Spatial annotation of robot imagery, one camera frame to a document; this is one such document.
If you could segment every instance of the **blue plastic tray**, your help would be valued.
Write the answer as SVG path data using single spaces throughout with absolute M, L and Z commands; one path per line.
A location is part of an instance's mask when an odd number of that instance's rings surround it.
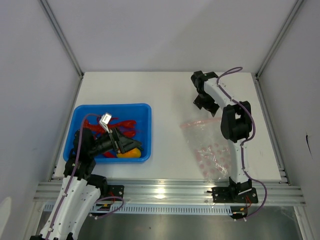
M 113 118 L 118 118 L 110 123 L 115 124 L 124 120 L 135 120 L 136 135 L 133 139 L 142 143 L 143 151 L 140 158 L 106 158 L 103 155 L 96 156 L 96 163 L 144 163 L 151 155 L 151 139 L 152 139 L 152 114 L 151 107 L 145 103 L 133 104 L 110 104 L 110 105 L 80 105 L 74 112 L 63 151 L 63 159 L 68 160 L 69 153 L 73 148 L 73 140 L 75 132 L 80 128 L 81 122 L 87 114 L 102 115 L 109 113 Z M 89 116 L 90 124 L 98 124 L 95 116 Z

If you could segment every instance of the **white wall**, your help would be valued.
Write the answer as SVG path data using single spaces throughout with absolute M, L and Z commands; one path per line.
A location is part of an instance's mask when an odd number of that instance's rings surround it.
M 38 1 L 0 3 L 0 202 L 12 212 L 2 239 L 22 239 L 45 180 L 78 76 Z
M 86 71 L 256 72 L 296 0 L 50 0 Z
M 302 187 L 315 239 L 320 239 L 319 23 L 320 1 L 307 0 L 261 80 L 288 176 Z

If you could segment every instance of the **gray floor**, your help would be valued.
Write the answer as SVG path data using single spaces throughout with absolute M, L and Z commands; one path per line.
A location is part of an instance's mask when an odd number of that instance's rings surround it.
M 114 214 L 88 217 L 78 240 L 302 240 L 292 207 L 265 207 L 247 222 L 228 216 Z

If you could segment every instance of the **plastic bag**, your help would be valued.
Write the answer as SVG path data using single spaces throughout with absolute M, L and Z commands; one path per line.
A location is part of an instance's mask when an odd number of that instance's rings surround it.
M 209 182 L 226 181 L 231 172 L 231 156 L 221 130 L 221 118 L 182 124 L 180 127 L 203 177 Z

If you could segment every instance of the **yellow object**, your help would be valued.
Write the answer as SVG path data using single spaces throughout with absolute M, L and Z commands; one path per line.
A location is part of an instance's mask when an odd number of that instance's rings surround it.
M 120 159 L 129 159 L 129 158 L 140 158 L 141 157 L 141 151 L 138 148 L 134 148 L 131 151 L 128 151 L 124 154 L 118 153 L 116 155 Z

